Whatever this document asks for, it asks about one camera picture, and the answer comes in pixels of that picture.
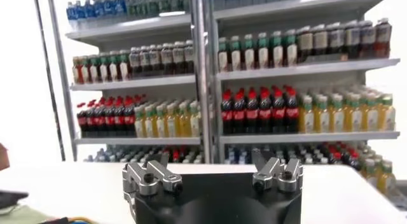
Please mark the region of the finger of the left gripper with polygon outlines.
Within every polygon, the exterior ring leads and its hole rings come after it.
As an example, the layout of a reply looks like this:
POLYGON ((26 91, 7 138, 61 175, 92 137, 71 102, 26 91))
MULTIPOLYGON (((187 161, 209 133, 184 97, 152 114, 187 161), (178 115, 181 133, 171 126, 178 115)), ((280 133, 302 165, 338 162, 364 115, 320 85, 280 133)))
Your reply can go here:
POLYGON ((1 192, 0 209, 6 209, 15 206, 19 200, 29 196, 27 192, 1 192))

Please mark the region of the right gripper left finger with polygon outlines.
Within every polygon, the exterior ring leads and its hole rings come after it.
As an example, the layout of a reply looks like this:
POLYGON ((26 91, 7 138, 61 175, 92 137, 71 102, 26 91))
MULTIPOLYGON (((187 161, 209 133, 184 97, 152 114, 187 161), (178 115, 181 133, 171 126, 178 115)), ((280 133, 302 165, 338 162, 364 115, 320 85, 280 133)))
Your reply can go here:
POLYGON ((131 194, 139 192, 142 196, 153 196, 158 192, 161 184, 165 192, 178 195, 183 191, 183 179, 167 169, 169 153, 162 153, 160 157, 149 157, 142 167, 137 162, 127 163, 122 169, 123 192, 131 194))

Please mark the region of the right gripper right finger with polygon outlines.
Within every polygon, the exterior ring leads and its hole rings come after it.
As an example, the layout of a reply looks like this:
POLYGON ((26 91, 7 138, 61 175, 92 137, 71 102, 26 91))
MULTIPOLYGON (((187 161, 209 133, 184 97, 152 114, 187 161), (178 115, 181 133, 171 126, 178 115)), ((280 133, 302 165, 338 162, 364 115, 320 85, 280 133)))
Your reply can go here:
POLYGON ((252 175, 252 186, 257 193, 272 188, 293 193, 303 188, 303 165, 300 159, 292 158, 288 163, 282 163, 277 157, 266 160, 259 149, 254 149, 252 161, 257 169, 252 175))

